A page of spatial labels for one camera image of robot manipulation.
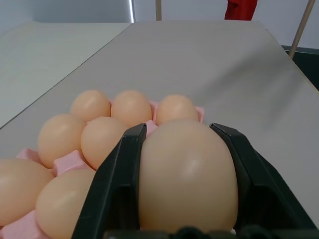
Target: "gray table surface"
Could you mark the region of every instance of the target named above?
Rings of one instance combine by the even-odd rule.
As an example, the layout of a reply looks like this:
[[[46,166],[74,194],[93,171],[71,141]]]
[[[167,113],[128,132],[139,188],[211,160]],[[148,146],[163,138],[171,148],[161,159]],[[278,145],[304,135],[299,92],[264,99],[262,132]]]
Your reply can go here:
[[[319,225],[319,95],[262,24],[132,24],[0,130],[0,157],[36,149],[43,123],[87,89],[190,96],[206,123],[244,133]]]

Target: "white table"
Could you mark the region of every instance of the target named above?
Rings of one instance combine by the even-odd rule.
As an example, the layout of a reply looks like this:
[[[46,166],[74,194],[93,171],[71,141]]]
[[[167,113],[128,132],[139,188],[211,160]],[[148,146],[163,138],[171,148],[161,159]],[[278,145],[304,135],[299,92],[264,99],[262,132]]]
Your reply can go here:
[[[0,128],[130,23],[28,22],[0,37]]]
[[[205,122],[238,129],[273,164],[319,225],[319,95],[262,24],[132,24],[0,130],[0,157],[36,149],[37,134],[86,89],[150,100],[189,95]]]

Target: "red cloth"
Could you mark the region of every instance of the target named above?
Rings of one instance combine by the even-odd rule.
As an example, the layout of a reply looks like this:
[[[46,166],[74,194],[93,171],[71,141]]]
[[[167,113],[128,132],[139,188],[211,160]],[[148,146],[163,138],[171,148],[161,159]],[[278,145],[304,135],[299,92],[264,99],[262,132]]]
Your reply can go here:
[[[256,5],[257,0],[228,0],[225,20],[251,21]]]

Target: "egg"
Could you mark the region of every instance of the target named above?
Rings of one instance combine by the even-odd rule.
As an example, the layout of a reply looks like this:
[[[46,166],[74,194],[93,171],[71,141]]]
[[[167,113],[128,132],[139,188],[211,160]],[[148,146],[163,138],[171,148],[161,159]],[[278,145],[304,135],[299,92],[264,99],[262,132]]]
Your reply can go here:
[[[0,159],[0,226],[31,212],[40,191],[52,179],[48,169],[31,160]]]
[[[225,142],[190,119],[165,123],[142,146],[139,217],[143,230],[231,230],[237,220],[235,168]]]
[[[38,154],[43,165],[52,168],[55,159],[75,150],[81,151],[81,134],[84,127],[83,120],[69,114],[49,119],[38,136]]]
[[[177,119],[193,119],[199,121],[198,112],[192,101],[182,95],[166,96],[156,111],[156,125]]]
[[[111,105],[108,98],[100,91],[88,90],[81,93],[73,102],[70,113],[85,122],[101,116],[110,116]]]
[[[118,144],[128,127],[118,119],[99,117],[88,122],[81,136],[82,152],[97,169]]]
[[[35,206],[40,228],[52,239],[70,239],[94,177],[91,169],[61,174],[41,191]]]
[[[111,117],[121,120],[128,127],[133,127],[151,120],[152,109],[142,93],[128,90],[119,93],[113,100]]]

